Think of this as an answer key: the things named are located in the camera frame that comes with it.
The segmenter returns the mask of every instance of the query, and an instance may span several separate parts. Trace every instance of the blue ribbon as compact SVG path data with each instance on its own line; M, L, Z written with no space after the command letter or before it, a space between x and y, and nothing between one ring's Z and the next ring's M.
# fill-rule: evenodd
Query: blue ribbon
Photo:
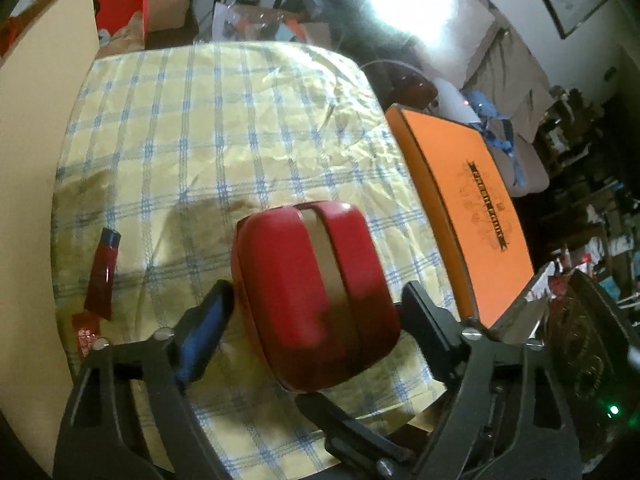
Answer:
M484 95L479 90L467 90L463 91L462 95L465 97L467 101L469 101L469 106L476 113L476 115L480 118L481 123L472 123L473 126L484 139L484 142L491 146L492 148L497 148L505 153L513 164L513 171L515 174L514 184L518 186L524 186L526 184L526 180L524 178L524 173L522 173L522 168L520 167L520 163L518 162L518 157L515 152L514 145L514 135L513 135L513 125L509 118L501 113L498 113L498 110L495 108L495 105L491 102L491 100ZM497 120L502 121L504 125L504 136L506 140L499 139L489 128L489 121Z

